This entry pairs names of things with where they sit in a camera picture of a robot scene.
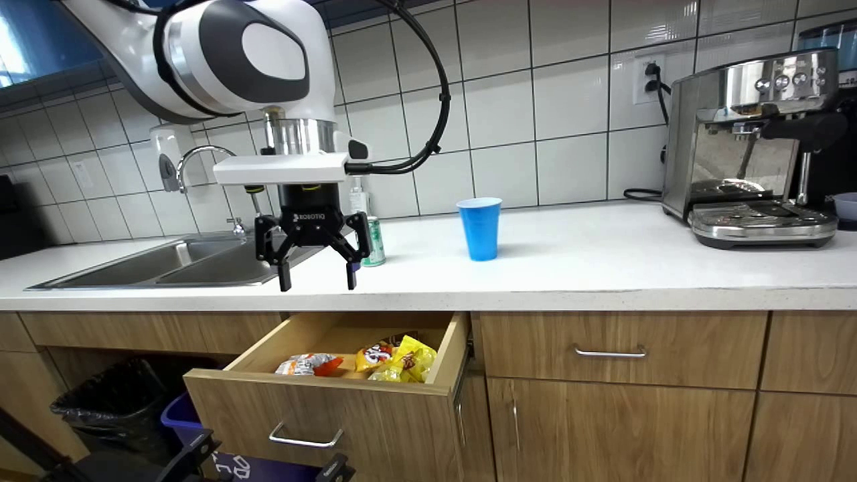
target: black bin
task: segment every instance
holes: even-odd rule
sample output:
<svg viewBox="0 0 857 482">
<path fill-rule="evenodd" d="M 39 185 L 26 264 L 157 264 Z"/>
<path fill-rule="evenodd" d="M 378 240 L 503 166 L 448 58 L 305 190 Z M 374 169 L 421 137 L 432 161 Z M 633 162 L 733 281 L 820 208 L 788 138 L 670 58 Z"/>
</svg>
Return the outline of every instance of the black bin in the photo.
<svg viewBox="0 0 857 482">
<path fill-rule="evenodd" d="M 54 402 L 90 453 L 123 450 L 151 462 L 172 459 L 181 445 L 160 424 L 160 410 L 181 394 L 189 360 L 127 359 Z"/>
</svg>

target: open drawer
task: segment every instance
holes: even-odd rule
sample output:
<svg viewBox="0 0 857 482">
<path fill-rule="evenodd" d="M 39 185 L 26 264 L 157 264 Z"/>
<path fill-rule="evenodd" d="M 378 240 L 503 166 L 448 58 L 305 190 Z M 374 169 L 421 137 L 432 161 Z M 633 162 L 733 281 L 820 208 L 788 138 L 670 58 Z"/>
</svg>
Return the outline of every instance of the open drawer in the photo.
<svg viewBox="0 0 857 482">
<path fill-rule="evenodd" d="M 356 354 L 392 333 L 437 347 L 425 383 L 272 375 L 293 354 Z M 464 316 L 297 313 L 226 368 L 188 372 L 185 386 L 226 453 L 307 465 L 345 453 L 358 479 L 461 479 L 464 360 Z"/>
</svg>

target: stainless steel sink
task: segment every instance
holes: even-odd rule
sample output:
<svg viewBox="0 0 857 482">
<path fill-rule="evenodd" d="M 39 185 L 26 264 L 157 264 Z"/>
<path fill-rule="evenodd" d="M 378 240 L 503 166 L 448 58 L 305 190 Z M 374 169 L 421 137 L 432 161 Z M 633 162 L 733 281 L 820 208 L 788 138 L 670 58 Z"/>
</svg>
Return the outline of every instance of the stainless steel sink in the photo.
<svg viewBox="0 0 857 482">
<path fill-rule="evenodd" d="M 313 254 L 289 250 L 289 264 Z M 251 234 L 176 238 L 108 264 L 50 277 L 31 288 L 168 288 L 168 287 L 250 287 L 266 284 L 277 268 L 254 258 Z"/>
</svg>

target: cabinet handle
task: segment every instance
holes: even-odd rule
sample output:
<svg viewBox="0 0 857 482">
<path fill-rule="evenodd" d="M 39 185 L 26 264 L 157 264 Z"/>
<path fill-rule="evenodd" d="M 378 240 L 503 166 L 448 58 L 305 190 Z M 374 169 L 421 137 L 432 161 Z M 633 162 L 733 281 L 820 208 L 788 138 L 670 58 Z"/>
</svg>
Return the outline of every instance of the cabinet handle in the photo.
<svg viewBox="0 0 857 482">
<path fill-rule="evenodd" d="M 339 445 L 342 439 L 342 430 L 345 427 L 337 427 L 337 433 L 326 441 L 315 441 L 315 439 L 293 439 L 293 437 L 282 437 L 279 430 L 286 427 L 286 419 L 277 422 L 272 430 L 268 433 L 268 441 L 272 445 L 293 445 L 293 446 L 310 446 L 310 450 L 333 450 Z"/>
<path fill-rule="evenodd" d="M 580 355 L 580 359 L 645 359 L 645 345 L 637 345 L 637 350 L 587 350 L 572 345 L 571 354 Z"/>
<path fill-rule="evenodd" d="M 459 416 L 459 441 L 461 441 L 461 446 L 467 446 L 467 437 L 464 437 L 464 402 L 455 404 L 455 416 Z"/>
<path fill-rule="evenodd" d="M 515 402 L 508 404 L 508 411 L 511 411 L 511 422 L 515 422 L 515 450 L 519 450 L 519 422 L 516 422 L 516 404 Z"/>
</svg>

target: coffee machine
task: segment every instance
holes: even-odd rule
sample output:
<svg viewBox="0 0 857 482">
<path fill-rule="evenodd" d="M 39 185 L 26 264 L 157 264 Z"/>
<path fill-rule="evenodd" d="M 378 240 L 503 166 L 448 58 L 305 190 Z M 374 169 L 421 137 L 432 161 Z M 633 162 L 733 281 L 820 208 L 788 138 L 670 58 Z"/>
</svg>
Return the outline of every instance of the coffee machine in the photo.
<svg viewBox="0 0 857 482">
<path fill-rule="evenodd" d="M 827 44 L 677 79 L 664 212 L 709 246 L 830 240 L 836 216 L 820 208 L 817 170 L 854 126 L 838 91 Z"/>
</svg>

